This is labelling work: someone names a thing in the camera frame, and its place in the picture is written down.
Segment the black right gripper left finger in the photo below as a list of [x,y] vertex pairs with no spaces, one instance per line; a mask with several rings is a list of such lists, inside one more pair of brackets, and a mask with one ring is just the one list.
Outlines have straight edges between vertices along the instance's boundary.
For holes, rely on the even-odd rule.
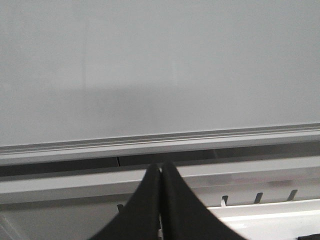
[[161,172],[151,164],[122,210],[92,240],[157,240],[160,221]]

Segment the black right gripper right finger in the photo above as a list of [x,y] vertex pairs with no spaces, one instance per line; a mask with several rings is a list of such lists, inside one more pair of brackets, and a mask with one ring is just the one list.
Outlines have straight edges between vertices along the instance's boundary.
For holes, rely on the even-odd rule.
[[244,239],[205,207],[171,162],[162,165],[160,196],[165,240]]

